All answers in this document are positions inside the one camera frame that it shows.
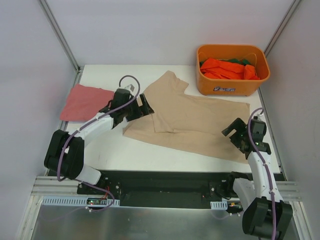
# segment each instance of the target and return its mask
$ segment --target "orange cloth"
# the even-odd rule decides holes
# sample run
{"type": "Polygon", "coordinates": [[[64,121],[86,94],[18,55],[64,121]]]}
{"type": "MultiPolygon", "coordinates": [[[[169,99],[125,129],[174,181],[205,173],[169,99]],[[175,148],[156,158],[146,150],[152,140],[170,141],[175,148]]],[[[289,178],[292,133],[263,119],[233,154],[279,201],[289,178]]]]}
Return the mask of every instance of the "orange cloth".
{"type": "Polygon", "coordinates": [[[214,58],[208,58],[200,68],[201,72],[211,79],[245,79],[259,80],[256,76],[256,70],[251,65],[241,65],[238,63],[221,61],[214,58]]]}

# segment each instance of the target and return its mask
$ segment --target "metal frame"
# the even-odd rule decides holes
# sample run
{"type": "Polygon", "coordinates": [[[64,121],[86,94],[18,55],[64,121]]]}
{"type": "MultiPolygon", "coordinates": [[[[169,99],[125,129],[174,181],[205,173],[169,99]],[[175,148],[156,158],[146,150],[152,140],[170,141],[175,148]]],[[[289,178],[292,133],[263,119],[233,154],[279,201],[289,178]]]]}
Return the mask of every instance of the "metal frame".
{"type": "MultiPolygon", "coordinates": [[[[75,84],[80,82],[83,68],[79,66],[74,54],[72,53],[70,46],[68,45],[67,40],[65,39],[47,1],[38,0],[38,2],[41,8],[43,9],[43,12],[47,17],[49,24],[51,25],[57,39],[59,40],[61,47],[65,51],[70,63],[72,64],[73,68],[77,72],[77,75],[73,84],[74,86],[75,84]]],[[[289,7],[287,13],[285,14],[279,27],[275,31],[272,39],[270,40],[267,48],[264,51],[266,56],[268,56],[268,54],[274,47],[275,43],[277,42],[281,33],[283,32],[288,22],[292,18],[293,14],[298,9],[301,2],[302,0],[293,0],[291,6],[289,7]]],[[[259,92],[259,97],[261,99],[262,106],[265,108],[264,99],[260,89],[258,90],[258,92],[259,92]]],[[[266,121],[270,130],[271,140],[274,145],[275,154],[281,165],[279,152],[277,149],[277,145],[275,144],[274,135],[272,133],[272,128],[270,127],[268,115],[265,114],[265,116],[266,116],[266,121]]],[[[62,121],[59,125],[59,128],[62,130],[65,130],[67,128],[67,125],[68,125],[68,122],[62,121]]],[[[297,184],[295,182],[289,182],[289,181],[277,181],[277,186],[281,194],[283,195],[284,200],[290,201],[290,204],[292,205],[293,212],[294,212],[293,217],[294,217],[294,221],[296,224],[299,237],[303,240],[313,239],[297,184]]],[[[76,181],[66,179],[64,182],[58,182],[56,180],[56,177],[50,177],[50,176],[37,177],[32,189],[31,196],[28,201],[28,205],[23,217],[22,225],[20,226],[20,229],[19,229],[18,239],[21,239],[21,240],[31,239],[33,230],[36,224],[36,220],[38,217],[38,213],[40,210],[41,202],[44,196],[97,197],[97,195],[78,195],[77,188],[78,188],[78,183],[76,181]]]]}

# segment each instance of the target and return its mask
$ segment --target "plastic bin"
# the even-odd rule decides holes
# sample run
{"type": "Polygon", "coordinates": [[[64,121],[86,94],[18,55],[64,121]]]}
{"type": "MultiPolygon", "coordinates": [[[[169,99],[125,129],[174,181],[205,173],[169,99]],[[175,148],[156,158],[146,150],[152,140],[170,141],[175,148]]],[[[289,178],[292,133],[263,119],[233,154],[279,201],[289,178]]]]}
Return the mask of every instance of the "plastic bin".
{"type": "Polygon", "coordinates": [[[252,45],[206,44],[198,48],[196,54],[196,85],[203,95],[249,96],[270,76],[267,59],[262,50],[252,45]],[[200,62],[214,58],[218,60],[247,59],[255,65],[260,80],[211,79],[200,71],[200,62]]]}

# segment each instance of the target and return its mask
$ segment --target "tan garment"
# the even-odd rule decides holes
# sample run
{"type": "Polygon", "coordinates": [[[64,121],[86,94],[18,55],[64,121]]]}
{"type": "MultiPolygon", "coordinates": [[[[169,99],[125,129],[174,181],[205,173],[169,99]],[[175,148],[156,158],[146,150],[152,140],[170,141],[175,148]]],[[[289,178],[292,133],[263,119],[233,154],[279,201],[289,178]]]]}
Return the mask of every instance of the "tan garment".
{"type": "Polygon", "coordinates": [[[123,130],[126,137],[167,148],[247,163],[221,131],[249,118],[249,104],[184,94],[188,83],[167,71],[144,91],[154,114],[123,130]]]}

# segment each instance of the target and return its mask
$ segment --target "white wall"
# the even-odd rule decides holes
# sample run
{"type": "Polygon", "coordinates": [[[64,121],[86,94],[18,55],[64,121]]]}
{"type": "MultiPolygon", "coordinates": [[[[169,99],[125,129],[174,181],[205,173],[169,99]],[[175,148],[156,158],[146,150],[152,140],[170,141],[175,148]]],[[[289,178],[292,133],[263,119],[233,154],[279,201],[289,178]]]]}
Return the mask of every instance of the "white wall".
{"type": "Polygon", "coordinates": [[[81,66],[193,65],[202,44],[265,49],[293,0],[48,0],[81,66]]]}
{"type": "Polygon", "coordinates": [[[0,7],[0,239],[16,237],[75,72],[36,0],[0,7]]]}
{"type": "Polygon", "coordinates": [[[268,56],[262,86],[289,180],[299,182],[314,239],[320,239],[320,1],[305,0],[268,56]]]}

